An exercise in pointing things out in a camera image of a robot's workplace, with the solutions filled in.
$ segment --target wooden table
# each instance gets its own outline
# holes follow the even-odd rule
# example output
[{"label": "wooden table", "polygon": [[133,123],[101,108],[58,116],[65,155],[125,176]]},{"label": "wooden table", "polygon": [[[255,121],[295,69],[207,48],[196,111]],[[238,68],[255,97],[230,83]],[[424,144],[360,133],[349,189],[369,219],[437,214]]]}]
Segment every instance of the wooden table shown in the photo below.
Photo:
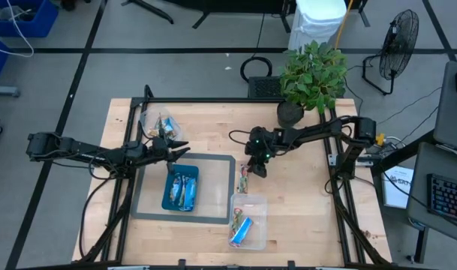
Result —
[{"label": "wooden table", "polygon": [[[111,101],[101,146],[111,149],[123,143],[130,101]],[[166,103],[164,106],[180,124],[184,132],[183,140],[190,142],[191,152],[232,155],[237,168],[246,164],[249,156],[244,154],[243,145],[228,138],[228,132],[234,129],[250,131],[258,125],[268,130],[278,126],[275,103]],[[339,116],[356,115],[353,100],[337,100],[336,108]],[[318,123],[317,112],[305,112],[296,128]],[[247,140],[246,134],[234,135],[241,141]],[[266,166],[266,178],[250,174],[249,193],[262,194],[268,200],[268,242],[265,250],[230,248],[227,244],[228,225],[130,217],[123,264],[176,265],[179,259],[186,259],[189,266],[285,266],[288,260],[295,260],[297,266],[342,266],[332,196],[323,190],[329,178],[325,155],[322,140],[306,143],[296,151],[272,159]],[[101,176],[107,174],[103,169],[95,173]],[[356,175],[372,181],[369,169],[357,168]],[[236,172],[235,185],[238,180],[239,172]],[[100,183],[92,179],[90,192]],[[106,184],[89,204],[84,232],[85,250],[98,240],[105,229],[113,185],[114,182]],[[369,241],[382,257],[391,261],[374,188],[353,180],[352,191],[360,229],[370,235]],[[356,262],[353,236],[346,228],[351,259]],[[118,237],[116,230],[110,258],[114,258]],[[79,258],[76,247],[74,260]]]}]

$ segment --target keyboard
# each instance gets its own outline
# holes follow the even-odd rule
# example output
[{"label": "keyboard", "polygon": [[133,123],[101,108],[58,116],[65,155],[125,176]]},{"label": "keyboard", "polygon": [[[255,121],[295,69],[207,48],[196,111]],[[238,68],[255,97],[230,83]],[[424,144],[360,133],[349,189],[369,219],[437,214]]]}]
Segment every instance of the keyboard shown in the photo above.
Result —
[{"label": "keyboard", "polygon": [[427,178],[428,211],[457,221],[457,180],[436,174]]}]

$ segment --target fan grille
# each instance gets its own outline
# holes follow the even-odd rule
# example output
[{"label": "fan grille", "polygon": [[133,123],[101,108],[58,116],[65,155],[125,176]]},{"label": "fan grille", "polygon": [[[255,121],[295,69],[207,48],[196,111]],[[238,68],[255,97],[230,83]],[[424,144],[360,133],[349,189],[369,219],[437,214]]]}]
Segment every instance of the fan grille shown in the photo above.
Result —
[{"label": "fan grille", "polygon": [[383,78],[396,78],[407,67],[418,37],[418,22],[418,15],[406,10],[390,23],[380,53],[380,75]]}]

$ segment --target white bucket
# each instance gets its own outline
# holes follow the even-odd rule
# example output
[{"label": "white bucket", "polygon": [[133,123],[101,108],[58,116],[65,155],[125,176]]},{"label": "white bucket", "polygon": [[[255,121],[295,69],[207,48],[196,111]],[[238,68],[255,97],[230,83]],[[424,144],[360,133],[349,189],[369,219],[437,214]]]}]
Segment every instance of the white bucket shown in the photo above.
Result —
[{"label": "white bucket", "polygon": [[319,44],[337,32],[347,12],[344,0],[296,0],[289,50],[297,50],[313,40]]}]

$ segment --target electric fan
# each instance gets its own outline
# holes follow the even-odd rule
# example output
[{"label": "electric fan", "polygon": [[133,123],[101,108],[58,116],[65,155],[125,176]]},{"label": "electric fan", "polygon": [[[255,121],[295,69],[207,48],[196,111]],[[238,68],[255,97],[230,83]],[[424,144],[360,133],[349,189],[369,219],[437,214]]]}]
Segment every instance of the electric fan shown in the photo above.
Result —
[{"label": "electric fan", "polygon": [[[393,93],[395,78],[407,67],[418,36],[418,16],[411,10],[399,13],[390,23],[381,51],[363,60],[362,78],[380,91],[383,95]],[[380,75],[391,80],[390,92],[386,92],[365,76],[366,62],[380,57]]]}]

